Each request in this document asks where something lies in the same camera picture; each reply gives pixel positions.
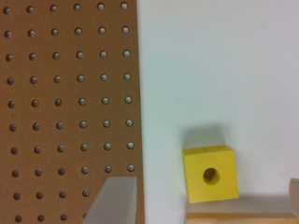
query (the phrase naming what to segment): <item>pegboard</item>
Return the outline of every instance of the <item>pegboard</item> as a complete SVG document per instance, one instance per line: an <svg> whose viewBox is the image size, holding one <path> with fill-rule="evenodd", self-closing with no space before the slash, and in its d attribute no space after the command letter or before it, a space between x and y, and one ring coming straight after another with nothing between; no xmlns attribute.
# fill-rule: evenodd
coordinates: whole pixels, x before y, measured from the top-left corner
<svg viewBox="0 0 299 224"><path fill-rule="evenodd" d="M0 223L81 223L109 176L144 223L136 1L0 8Z"/></svg>

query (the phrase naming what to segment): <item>brown pegboard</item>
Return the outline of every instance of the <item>brown pegboard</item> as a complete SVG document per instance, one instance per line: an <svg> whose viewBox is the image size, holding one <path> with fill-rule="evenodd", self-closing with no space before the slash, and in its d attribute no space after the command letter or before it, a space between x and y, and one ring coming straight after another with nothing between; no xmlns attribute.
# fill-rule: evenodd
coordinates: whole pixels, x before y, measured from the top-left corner
<svg viewBox="0 0 299 224"><path fill-rule="evenodd" d="M0 2L0 223L16 223L16 216L21 223L40 223L40 215L43 223L81 223L109 176L134 175L136 223L144 223L136 1L126 3L123 9L119 0ZM124 26L128 34L122 31ZM99 33L100 27L105 27L104 34ZM76 35L77 28L81 35ZM130 51L129 57L123 56L125 50ZM100 57L102 51L106 58ZM55 52L58 60L53 59ZM103 74L107 81L101 79ZM125 74L131 79L125 80ZM10 77L12 85L7 83ZM132 98L130 104L125 102L127 96ZM79 104L81 98L85 105ZM57 99L62 105L56 105ZM32 105L34 100L38 107ZM133 126L126 125L128 119ZM104 127L105 120L109 127ZM82 121L86 128L80 127ZM61 130L58 122L64 125ZM15 132L11 124L17 127ZM129 142L134 148L127 147ZM110 150L105 143L111 144ZM81 149L83 144L88 146L86 151ZM58 146L65 151L59 152ZM41 152L36 153L35 147L41 147ZM133 172L128 171L130 164ZM111 173L105 172L106 166ZM83 167L88 167L87 174L82 173ZM13 176L14 170L19 176ZM88 197L83 196L85 189ZM60 197L61 191L66 192L65 198ZM14 199L15 193L20 194L15 195L21 196L19 200ZM67 215L66 221L61 220L62 214Z"/></svg>

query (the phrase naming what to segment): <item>yellow cube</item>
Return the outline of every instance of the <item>yellow cube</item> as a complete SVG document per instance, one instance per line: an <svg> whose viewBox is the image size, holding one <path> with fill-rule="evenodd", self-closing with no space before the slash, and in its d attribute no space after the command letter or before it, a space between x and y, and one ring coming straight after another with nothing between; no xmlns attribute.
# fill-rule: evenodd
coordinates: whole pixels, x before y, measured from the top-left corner
<svg viewBox="0 0 299 224"><path fill-rule="evenodd" d="M190 203L239 197L235 155L227 146L182 150Z"/></svg>

